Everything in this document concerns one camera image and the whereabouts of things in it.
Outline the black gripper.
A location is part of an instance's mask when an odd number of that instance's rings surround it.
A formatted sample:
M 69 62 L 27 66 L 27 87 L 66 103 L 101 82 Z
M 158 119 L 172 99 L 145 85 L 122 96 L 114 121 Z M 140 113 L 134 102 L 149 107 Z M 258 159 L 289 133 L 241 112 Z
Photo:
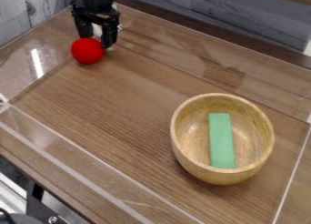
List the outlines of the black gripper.
M 109 48 L 117 39 L 118 12 L 113 0 L 70 0 L 74 27 L 81 38 L 93 37 L 92 24 L 101 25 L 101 46 Z

